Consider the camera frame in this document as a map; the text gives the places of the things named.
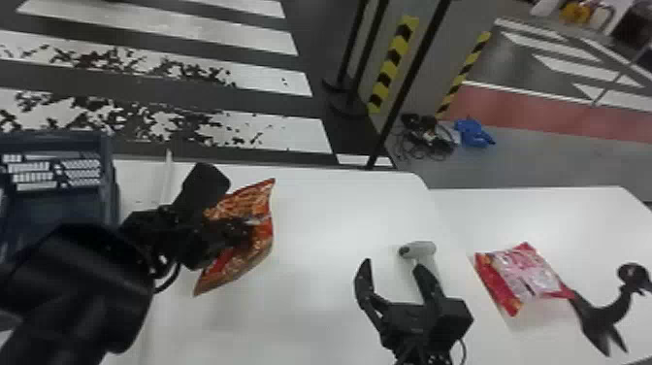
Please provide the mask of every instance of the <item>gray floor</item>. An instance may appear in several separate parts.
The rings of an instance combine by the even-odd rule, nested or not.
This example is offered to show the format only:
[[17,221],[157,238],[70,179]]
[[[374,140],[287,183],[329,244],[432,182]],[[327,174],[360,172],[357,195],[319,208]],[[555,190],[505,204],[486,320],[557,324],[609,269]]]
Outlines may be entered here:
[[[569,37],[609,41],[554,19],[532,19],[530,8],[514,1],[503,17],[526,19]],[[426,89],[414,94],[423,95],[423,102],[432,98]],[[443,162],[395,161],[401,170],[416,173],[431,188],[615,184],[625,186],[641,200],[652,201],[652,145],[498,127],[487,130],[498,142],[489,149],[458,148]],[[395,142],[390,136],[388,149]]]

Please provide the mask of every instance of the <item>floor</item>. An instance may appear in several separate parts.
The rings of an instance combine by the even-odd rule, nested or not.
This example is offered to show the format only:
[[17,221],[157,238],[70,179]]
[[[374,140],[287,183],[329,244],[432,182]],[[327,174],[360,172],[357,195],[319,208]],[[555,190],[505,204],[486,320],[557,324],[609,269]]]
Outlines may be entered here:
[[498,20],[492,34],[444,119],[471,116],[498,143],[443,162],[397,159],[399,168],[430,187],[618,184],[652,200],[652,72],[628,69],[594,39],[528,21]]
[[376,132],[332,114],[320,87],[346,36],[332,24],[353,14],[338,2],[5,0],[0,129],[104,130],[138,156],[359,165]]

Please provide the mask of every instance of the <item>hazard stripe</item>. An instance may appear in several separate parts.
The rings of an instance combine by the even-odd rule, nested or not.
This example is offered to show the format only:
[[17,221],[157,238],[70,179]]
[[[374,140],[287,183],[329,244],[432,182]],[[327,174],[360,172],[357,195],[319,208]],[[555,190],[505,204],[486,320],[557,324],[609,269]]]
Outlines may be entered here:
[[403,16],[401,18],[394,38],[389,45],[385,61],[380,67],[380,73],[372,89],[372,96],[370,96],[367,103],[369,113],[380,112],[383,101],[389,96],[392,81],[399,74],[401,60],[409,51],[409,41],[414,35],[418,24],[419,19],[417,17]]
[[490,39],[491,39],[491,32],[482,32],[480,36],[477,37],[477,42],[475,43],[475,47],[473,47],[471,54],[469,54],[467,59],[464,61],[464,64],[462,65],[462,70],[460,70],[460,72],[453,80],[452,86],[446,93],[446,96],[444,96],[443,100],[441,101],[440,107],[437,109],[437,113],[435,114],[435,117],[437,119],[443,118],[446,111],[448,111],[448,107],[450,107],[450,104],[453,102],[453,99],[455,99],[455,93],[457,93],[457,91],[460,90],[462,83],[464,82],[464,80],[467,79],[467,76],[469,75],[471,68],[473,67],[475,62],[477,62],[477,59],[480,57],[480,54],[482,53],[482,50],[487,45],[487,42],[489,42]]

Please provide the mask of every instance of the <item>stanchion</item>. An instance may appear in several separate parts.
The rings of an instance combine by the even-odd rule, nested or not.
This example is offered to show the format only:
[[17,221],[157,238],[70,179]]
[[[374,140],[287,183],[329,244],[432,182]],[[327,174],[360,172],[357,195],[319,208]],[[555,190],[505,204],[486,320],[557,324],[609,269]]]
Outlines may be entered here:
[[367,166],[365,166],[365,170],[373,170],[375,161],[378,160],[378,156],[384,150],[385,141],[389,136],[389,132],[392,130],[396,119],[399,117],[399,113],[401,112],[403,104],[406,102],[406,97],[408,97],[408,93],[412,88],[414,79],[416,79],[416,75],[421,69],[421,64],[423,64],[423,60],[426,58],[428,50],[430,50],[430,45],[433,43],[437,32],[440,30],[443,18],[446,16],[446,12],[448,12],[448,8],[450,7],[452,1],[453,0],[440,0],[440,2],[437,4],[437,9],[435,10],[433,19],[428,25],[426,34],[423,36],[421,45],[419,46],[419,49],[414,56],[414,60],[412,61],[412,65],[409,67],[409,70],[407,70],[406,80],[403,82],[403,85],[401,85],[401,90],[396,96],[396,101],[394,101],[394,105],[389,112],[389,116],[387,117],[387,120],[385,120],[385,124],[382,126],[380,137],[378,138],[378,142],[375,144],[372,154],[369,156],[369,160],[367,160]]
[[375,10],[374,20],[372,21],[372,26],[369,30],[365,46],[362,49],[360,61],[358,61],[358,66],[350,90],[346,94],[335,95],[331,98],[331,108],[340,116],[349,119],[361,119],[367,116],[367,106],[362,102],[362,100],[360,100],[358,89],[360,88],[362,77],[367,68],[369,57],[372,55],[375,38],[378,35],[378,29],[380,29],[382,19],[385,17],[385,11],[387,10],[388,4],[389,0],[378,0],[378,7]]
[[348,64],[351,61],[351,54],[353,53],[353,47],[355,46],[355,40],[358,38],[358,33],[360,32],[360,25],[362,24],[362,18],[365,15],[365,9],[369,0],[359,0],[358,1],[358,11],[355,14],[355,19],[353,20],[353,27],[351,32],[348,35],[348,42],[346,42],[346,49],[344,50],[344,57],[342,59],[342,64],[340,65],[340,71],[338,74],[333,77],[324,77],[321,80],[324,88],[330,92],[344,92],[350,89],[350,86],[347,86],[346,83],[346,70],[348,69]]

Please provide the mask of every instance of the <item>chip bag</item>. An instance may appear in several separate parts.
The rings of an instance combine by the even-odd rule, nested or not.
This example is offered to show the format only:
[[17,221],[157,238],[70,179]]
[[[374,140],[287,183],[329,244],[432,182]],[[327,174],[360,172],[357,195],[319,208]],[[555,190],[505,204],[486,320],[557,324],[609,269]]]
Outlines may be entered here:
[[510,316],[537,298],[574,297],[550,265],[528,243],[513,249],[476,253],[475,270],[494,300]]
[[224,250],[202,272],[194,295],[200,295],[232,282],[258,265],[272,249],[274,230],[270,212],[270,195],[275,180],[269,179],[227,194],[217,206],[204,211],[211,219],[244,218],[252,225],[251,242]]

